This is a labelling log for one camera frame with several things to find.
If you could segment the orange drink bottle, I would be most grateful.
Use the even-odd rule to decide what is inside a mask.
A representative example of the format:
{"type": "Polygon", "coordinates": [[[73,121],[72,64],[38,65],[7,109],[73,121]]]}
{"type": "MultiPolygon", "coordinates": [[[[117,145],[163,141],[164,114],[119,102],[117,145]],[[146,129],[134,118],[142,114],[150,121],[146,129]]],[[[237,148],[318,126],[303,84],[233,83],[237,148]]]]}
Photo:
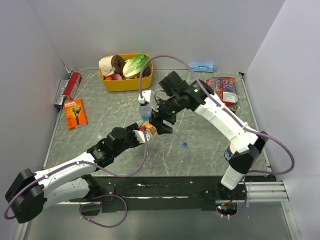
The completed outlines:
{"type": "Polygon", "coordinates": [[[151,123],[149,123],[149,121],[144,122],[140,129],[149,131],[153,136],[157,133],[157,129],[151,123]]]}

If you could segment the clear blue water bottle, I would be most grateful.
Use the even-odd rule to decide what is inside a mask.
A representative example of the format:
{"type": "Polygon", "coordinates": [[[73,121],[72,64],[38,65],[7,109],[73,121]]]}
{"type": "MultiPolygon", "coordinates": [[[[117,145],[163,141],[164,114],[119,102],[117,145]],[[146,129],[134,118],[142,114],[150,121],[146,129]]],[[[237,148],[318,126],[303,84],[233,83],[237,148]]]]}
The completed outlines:
{"type": "Polygon", "coordinates": [[[141,104],[139,106],[139,114],[144,122],[149,121],[152,115],[152,107],[149,104],[141,104]]]}

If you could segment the blue bottle cap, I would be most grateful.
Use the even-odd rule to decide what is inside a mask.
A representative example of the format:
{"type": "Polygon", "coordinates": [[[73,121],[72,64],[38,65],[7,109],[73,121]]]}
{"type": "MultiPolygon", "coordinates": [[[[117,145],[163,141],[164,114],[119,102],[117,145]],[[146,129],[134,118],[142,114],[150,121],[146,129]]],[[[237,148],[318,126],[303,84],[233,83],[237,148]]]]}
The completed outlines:
{"type": "Polygon", "coordinates": [[[182,147],[183,147],[183,148],[188,148],[188,147],[189,147],[189,144],[188,144],[187,142],[183,142],[183,143],[182,143],[182,147]]]}

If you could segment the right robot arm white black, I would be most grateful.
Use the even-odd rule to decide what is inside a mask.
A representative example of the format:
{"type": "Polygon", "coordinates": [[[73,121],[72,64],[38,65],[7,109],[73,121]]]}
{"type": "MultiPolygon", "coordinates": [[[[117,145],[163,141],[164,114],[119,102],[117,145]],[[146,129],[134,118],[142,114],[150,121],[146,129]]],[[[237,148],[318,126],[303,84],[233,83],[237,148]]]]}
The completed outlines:
{"type": "Polygon", "coordinates": [[[158,134],[172,133],[172,127],[164,121],[174,125],[177,114],[188,109],[206,119],[229,140],[224,153],[229,166],[220,181],[218,193],[223,199],[230,199],[263,151],[267,139],[237,117],[204,81],[195,80],[189,84],[173,71],[159,84],[168,99],[156,99],[155,92],[151,90],[143,91],[139,97],[140,104],[150,104],[152,113],[149,121],[158,134]]]}

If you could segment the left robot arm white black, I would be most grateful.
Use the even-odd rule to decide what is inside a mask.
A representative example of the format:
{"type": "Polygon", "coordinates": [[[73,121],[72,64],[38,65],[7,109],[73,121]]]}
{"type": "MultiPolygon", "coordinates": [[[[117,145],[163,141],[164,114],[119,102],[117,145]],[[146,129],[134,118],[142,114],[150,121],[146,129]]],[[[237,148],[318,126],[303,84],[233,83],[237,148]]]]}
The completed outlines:
{"type": "Polygon", "coordinates": [[[92,173],[112,164],[124,151],[147,146],[153,134],[134,123],[125,128],[115,127],[105,138],[85,152],[52,168],[31,172],[21,171],[5,194],[7,220],[20,224],[37,217],[44,209],[69,200],[95,200],[100,191],[92,173]]]}

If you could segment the yellow plastic basket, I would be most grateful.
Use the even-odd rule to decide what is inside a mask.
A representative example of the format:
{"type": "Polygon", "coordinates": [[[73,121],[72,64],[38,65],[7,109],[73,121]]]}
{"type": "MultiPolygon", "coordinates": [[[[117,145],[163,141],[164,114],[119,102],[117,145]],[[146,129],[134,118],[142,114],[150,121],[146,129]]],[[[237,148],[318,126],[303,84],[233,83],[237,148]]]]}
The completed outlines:
{"type": "MultiPolygon", "coordinates": [[[[141,53],[127,53],[127,54],[116,54],[121,56],[125,62],[130,60],[141,53]]],[[[98,67],[99,77],[104,84],[105,88],[109,92],[123,92],[123,91],[135,91],[147,89],[152,83],[153,65],[148,63],[146,67],[142,67],[142,71],[139,75],[134,78],[125,78],[124,75],[114,74],[110,76],[103,76],[101,70],[98,67]]]]}

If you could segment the orange razor box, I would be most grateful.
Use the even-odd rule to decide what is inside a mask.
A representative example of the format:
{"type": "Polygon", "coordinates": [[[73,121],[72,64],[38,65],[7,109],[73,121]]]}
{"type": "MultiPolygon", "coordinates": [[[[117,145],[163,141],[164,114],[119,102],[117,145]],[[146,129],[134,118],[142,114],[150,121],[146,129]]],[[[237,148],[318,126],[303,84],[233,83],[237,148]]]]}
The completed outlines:
{"type": "Polygon", "coordinates": [[[83,100],[81,98],[66,101],[63,107],[69,130],[74,130],[88,124],[83,100]]]}

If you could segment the plush cabbage toy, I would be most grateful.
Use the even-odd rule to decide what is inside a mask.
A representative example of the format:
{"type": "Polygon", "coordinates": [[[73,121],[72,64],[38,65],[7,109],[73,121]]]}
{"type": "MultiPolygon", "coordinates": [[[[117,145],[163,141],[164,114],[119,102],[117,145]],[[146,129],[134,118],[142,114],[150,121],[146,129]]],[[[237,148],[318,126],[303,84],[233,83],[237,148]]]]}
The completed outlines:
{"type": "Polygon", "coordinates": [[[122,69],[123,76],[126,79],[132,79],[135,76],[139,75],[143,70],[143,66],[150,58],[141,53],[125,62],[125,65],[122,69]]]}

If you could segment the red snack bag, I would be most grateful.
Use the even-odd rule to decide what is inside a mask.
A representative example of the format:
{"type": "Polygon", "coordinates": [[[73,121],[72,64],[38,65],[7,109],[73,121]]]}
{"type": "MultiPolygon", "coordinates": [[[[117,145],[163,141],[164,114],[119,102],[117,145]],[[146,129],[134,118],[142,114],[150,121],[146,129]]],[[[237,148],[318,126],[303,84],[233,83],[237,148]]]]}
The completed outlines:
{"type": "Polygon", "coordinates": [[[236,79],[234,77],[211,77],[206,80],[206,84],[212,88],[226,106],[230,107],[238,103],[236,79]]]}

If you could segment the white blue can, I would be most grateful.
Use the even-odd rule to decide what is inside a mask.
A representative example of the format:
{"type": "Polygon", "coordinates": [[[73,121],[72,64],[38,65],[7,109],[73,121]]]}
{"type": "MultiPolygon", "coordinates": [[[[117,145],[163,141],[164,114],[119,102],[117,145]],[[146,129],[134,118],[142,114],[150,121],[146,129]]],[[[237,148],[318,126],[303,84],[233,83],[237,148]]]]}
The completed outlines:
{"type": "Polygon", "coordinates": [[[235,155],[236,153],[236,148],[234,147],[234,145],[232,143],[230,143],[228,145],[228,147],[226,148],[226,150],[224,151],[224,158],[227,162],[230,161],[230,159],[235,155]]]}

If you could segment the blue tissue pack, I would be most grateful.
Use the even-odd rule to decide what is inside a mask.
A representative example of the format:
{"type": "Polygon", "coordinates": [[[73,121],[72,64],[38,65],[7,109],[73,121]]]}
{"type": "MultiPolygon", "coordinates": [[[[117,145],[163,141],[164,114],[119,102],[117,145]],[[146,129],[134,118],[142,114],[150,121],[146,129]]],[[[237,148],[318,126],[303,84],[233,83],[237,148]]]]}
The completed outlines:
{"type": "Polygon", "coordinates": [[[216,71],[216,67],[214,65],[191,64],[190,68],[194,72],[214,73],[216,71]]]}

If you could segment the small dark jar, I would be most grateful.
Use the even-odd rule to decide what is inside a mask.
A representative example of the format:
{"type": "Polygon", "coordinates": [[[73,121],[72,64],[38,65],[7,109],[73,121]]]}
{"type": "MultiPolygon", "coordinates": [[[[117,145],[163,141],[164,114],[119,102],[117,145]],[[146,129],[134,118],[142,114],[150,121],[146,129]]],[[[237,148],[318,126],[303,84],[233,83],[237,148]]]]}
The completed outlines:
{"type": "Polygon", "coordinates": [[[237,105],[233,105],[230,110],[235,114],[237,112],[237,110],[238,110],[238,106],[237,105]]]}

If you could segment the brown beige plush toy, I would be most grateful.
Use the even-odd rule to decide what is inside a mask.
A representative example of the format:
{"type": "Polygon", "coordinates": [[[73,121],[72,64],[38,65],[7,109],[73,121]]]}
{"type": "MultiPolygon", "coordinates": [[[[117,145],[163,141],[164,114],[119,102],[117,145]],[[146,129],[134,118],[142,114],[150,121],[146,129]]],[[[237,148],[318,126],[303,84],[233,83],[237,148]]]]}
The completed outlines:
{"type": "Polygon", "coordinates": [[[125,60],[120,55],[106,56],[98,62],[99,69],[104,77],[114,74],[122,75],[125,64],[125,60]]]}

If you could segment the red box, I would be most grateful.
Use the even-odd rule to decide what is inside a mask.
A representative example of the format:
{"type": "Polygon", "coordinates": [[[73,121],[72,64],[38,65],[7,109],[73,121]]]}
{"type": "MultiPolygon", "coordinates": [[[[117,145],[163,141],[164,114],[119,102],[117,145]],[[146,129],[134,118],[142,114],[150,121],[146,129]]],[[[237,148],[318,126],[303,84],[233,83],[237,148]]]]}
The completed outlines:
{"type": "Polygon", "coordinates": [[[73,100],[76,96],[76,92],[82,81],[82,76],[79,72],[73,72],[68,80],[67,86],[63,92],[63,96],[68,100],[73,100]]]}

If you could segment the purple grey box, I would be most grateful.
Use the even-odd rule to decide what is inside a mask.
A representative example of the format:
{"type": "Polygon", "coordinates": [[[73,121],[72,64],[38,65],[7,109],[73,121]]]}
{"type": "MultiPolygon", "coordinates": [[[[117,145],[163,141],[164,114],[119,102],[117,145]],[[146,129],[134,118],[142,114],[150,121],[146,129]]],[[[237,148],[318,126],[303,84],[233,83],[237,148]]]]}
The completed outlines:
{"type": "Polygon", "coordinates": [[[64,92],[68,85],[68,79],[61,79],[56,91],[56,95],[53,101],[53,105],[56,109],[62,109],[65,101],[64,92]]]}

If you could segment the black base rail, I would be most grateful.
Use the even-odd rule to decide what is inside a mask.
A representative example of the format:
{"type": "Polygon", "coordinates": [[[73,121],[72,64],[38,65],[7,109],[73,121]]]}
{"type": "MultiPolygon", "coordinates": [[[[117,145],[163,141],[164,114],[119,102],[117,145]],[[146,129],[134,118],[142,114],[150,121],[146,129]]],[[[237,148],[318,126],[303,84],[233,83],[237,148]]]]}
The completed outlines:
{"type": "Polygon", "coordinates": [[[215,211],[216,203],[235,197],[245,199],[245,191],[269,190],[275,177],[249,176],[246,183],[239,183],[233,191],[223,190],[219,176],[95,176],[102,196],[102,212],[111,213],[124,209],[130,211],[193,210],[215,211]]]}

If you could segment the aluminium frame rail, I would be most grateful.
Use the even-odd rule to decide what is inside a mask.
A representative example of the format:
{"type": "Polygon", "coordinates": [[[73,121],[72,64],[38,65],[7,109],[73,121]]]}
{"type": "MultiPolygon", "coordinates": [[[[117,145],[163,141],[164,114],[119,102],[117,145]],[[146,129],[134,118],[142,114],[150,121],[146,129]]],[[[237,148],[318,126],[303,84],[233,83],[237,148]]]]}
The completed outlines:
{"type": "Polygon", "coordinates": [[[289,197],[282,181],[246,182],[250,202],[288,202],[289,197]]]}

